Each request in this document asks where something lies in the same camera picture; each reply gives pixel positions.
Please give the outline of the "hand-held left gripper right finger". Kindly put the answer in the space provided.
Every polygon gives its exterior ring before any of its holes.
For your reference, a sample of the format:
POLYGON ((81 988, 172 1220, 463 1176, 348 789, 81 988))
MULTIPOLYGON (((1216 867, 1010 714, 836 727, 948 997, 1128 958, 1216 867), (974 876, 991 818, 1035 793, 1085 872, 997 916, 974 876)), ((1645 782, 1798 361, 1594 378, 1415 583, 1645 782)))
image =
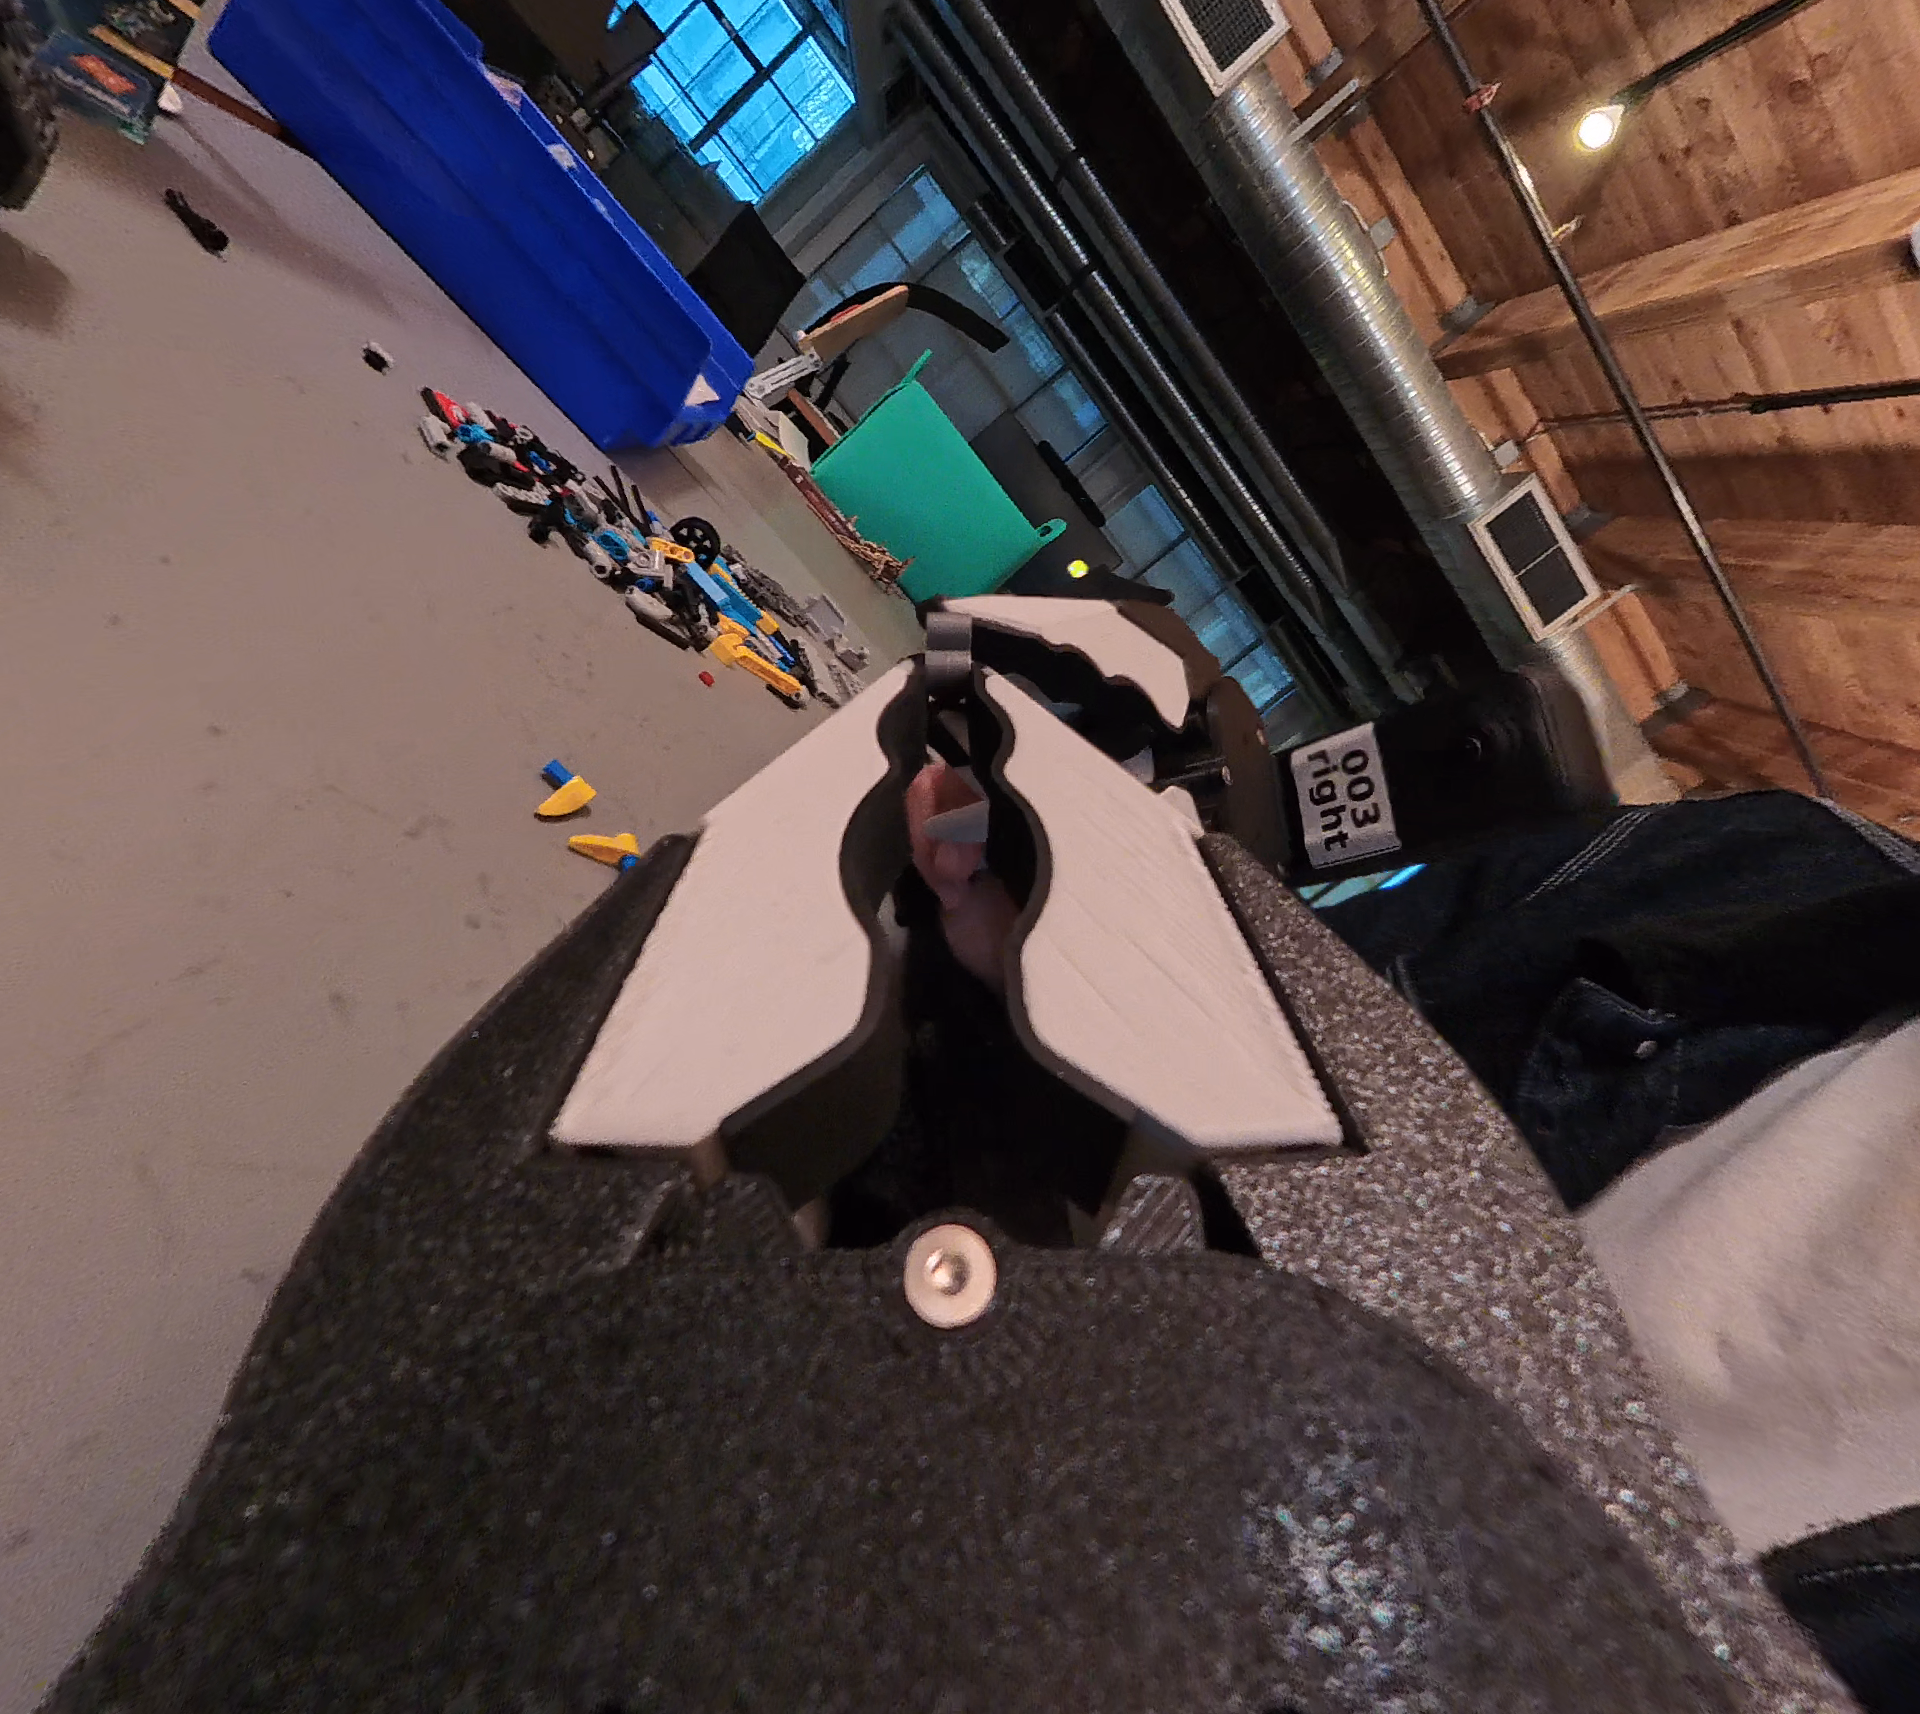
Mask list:
POLYGON ((1341 1117, 1191 818, 1019 688, 980 707, 1036 861, 1008 968, 1027 1051, 1186 1152, 1339 1146, 1341 1117))

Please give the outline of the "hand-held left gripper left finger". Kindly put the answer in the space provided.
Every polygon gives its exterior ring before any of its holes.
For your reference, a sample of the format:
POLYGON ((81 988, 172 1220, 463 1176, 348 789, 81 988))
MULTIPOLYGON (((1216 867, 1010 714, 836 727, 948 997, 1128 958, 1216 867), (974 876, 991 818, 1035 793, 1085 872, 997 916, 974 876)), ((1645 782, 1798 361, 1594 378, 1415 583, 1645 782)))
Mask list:
POLYGON ((684 1156, 849 1067, 890 998, 909 782, 911 675, 886 673, 702 818, 558 1146, 684 1156))

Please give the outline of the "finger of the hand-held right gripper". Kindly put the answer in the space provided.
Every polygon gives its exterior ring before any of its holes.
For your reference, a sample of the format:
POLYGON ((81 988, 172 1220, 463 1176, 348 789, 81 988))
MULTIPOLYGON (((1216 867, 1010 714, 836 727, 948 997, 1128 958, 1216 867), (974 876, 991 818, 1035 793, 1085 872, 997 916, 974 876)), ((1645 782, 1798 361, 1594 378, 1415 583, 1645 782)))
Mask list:
POLYGON ((1031 694, 1052 719, 1116 762, 1140 787, 1165 787, 1160 754, 1179 731, 1140 690, 1101 688, 1076 698, 1035 688, 1031 694))
POLYGON ((1180 728, 1192 707, 1183 652, 1123 603, 1076 596, 951 596, 948 615, 999 639, 1076 657, 1106 688, 1131 688, 1159 720, 1180 728))

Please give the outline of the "pile of small building pieces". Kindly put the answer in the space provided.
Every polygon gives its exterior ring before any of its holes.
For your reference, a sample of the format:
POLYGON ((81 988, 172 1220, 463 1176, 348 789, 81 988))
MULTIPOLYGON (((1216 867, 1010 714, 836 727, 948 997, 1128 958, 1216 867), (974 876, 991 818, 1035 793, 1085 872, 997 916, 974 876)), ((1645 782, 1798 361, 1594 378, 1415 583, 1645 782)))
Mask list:
POLYGON ((616 467, 587 475, 516 421, 421 389, 422 447, 520 522, 536 548, 566 550, 668 646, 749 675, 791 710, 855 694, 846 624, 763 575, 706 519, 668 520, 616 467))

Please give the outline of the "blue tracked toy robot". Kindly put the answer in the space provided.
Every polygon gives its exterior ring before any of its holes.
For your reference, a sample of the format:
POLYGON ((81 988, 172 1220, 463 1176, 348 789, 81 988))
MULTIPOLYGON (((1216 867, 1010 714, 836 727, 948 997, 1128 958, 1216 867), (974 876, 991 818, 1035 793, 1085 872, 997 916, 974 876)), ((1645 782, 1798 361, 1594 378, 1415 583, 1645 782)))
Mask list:
POLYGON ((61 147, 54 83, 26 0, 2 0, 2 213, 39 193, 61 147))

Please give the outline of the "person's right forearm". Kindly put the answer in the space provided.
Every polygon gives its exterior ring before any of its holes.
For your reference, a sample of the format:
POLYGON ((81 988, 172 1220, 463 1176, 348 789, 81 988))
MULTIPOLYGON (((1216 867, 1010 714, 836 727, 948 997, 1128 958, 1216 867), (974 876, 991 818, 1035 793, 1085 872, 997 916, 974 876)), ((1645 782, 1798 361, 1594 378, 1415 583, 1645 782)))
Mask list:
POLYGON ((1917 841, 1797 793, 1579 814, 1319 916, 1451 1044, 1573 1211, 1917 1013, 1917 841))

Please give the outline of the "grey desk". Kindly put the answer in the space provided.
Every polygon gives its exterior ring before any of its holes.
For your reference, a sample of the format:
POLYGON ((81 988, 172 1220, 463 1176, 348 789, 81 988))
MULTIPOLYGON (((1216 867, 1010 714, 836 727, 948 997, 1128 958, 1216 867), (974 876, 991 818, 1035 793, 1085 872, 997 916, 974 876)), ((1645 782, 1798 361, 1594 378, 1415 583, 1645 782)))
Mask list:
POLYGON ((826 712, 640 628, 421 440, 573 428, 319 166, 65 126, 4 214, 4 1710, 169 1522, 337 1181, 605 889, 826 712), (206 255, 180 191, 230 236, 206 255))

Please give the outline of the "person's right hand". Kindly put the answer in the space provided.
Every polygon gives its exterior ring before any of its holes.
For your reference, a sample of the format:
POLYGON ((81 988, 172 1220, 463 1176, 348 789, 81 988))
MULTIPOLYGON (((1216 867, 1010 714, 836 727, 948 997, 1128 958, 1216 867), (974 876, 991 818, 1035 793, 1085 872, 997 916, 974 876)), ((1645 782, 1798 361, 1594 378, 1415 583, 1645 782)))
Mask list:
POLYGON ((989 864, 989 846, 955 846, 924 837, 927 793, 916 774, 904 796, 911 855, 920 883, 930 890, 948 952, 977 983, 1002 990, 1006 950, 1021 909, 989 864))

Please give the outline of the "teal plastic tub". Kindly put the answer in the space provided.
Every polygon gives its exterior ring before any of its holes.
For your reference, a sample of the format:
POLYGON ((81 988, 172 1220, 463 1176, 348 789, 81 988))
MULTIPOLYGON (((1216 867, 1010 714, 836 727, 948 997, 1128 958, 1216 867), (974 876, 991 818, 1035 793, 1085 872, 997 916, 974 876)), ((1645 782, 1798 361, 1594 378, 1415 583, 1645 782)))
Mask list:
POLYGON ((871 543, 904 565, 919 604, 997 595, 1066 535, 1036 527, 928 394, 924 353, 811 468, 813 484, 871 543))

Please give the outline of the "person's white shirt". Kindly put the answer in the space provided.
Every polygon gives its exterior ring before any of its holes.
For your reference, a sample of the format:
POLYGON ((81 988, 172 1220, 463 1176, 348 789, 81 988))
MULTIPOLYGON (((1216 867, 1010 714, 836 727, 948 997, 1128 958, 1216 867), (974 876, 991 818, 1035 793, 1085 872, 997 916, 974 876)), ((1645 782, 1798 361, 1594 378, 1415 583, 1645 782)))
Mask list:
POLYGON ((1748 1557, 1918 1498, 1918 1018, 1888 1015, 1579 1212, 1748 1557))

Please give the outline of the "paned window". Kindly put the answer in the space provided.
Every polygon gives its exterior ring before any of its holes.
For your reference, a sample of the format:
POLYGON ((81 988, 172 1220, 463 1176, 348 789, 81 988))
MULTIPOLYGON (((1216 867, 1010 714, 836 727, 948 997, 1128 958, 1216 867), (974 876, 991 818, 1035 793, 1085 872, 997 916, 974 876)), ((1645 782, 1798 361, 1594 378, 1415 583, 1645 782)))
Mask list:
POLYGON ((855 119, 843 0, 614 0, 661 41, 637 97, 731 195, 763 204, 855 119))

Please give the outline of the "blue plastic bin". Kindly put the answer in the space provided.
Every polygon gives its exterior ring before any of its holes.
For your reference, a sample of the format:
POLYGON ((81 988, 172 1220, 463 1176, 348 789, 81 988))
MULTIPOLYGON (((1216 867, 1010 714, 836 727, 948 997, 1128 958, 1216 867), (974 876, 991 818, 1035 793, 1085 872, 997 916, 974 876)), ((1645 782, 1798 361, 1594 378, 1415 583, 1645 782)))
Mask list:
POLYGON ((601 453, 728 421, 754 358, 441 0, 228 0, 206 42, 601 453))

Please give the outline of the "person's denim jacket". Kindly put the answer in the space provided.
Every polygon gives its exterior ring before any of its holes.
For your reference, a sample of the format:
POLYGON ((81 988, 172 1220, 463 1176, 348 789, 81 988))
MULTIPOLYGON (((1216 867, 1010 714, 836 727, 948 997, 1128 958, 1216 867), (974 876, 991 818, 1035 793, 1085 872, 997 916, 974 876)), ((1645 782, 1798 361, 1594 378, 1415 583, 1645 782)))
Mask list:
POLYGON ((1759 1568, 1864 1710, 1918 1710, 1917 1504, 1777 1546, 1759 1568))

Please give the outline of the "silver ceiling duct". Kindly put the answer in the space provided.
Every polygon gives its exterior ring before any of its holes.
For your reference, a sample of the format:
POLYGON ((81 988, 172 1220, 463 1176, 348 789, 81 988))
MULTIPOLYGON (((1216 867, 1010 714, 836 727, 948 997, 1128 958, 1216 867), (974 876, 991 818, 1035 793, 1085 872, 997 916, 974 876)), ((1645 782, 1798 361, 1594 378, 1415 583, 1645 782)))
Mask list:
POLYGON ((1189 163, 1279 299, 1320 377, 1404 506, 1456 604, 1504 666, 1563 677, 1607 781, 1634 806, 1679 791, 1583 623, 1537 642, 1471 525, 1504 496, 1494 457, 1443 380, 1373 238, 1348 213, 1268 64, 1212 99, 1163 0, 1092 0, 1189 163))

